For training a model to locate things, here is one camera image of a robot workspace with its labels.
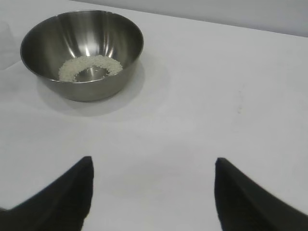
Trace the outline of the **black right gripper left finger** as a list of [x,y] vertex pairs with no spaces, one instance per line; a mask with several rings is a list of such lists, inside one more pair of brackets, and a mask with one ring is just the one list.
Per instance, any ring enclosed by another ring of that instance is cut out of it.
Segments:
[[92,158],[81,158],[46,188],[12,209],[0,210],[2,231],[80,231],[93,196]]

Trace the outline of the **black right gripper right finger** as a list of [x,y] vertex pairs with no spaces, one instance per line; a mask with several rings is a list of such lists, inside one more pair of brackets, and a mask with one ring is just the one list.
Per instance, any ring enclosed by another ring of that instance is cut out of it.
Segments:
[[224,231],[306,231],[306,214],[256,184],[226,158],[215,164],[215,204]]

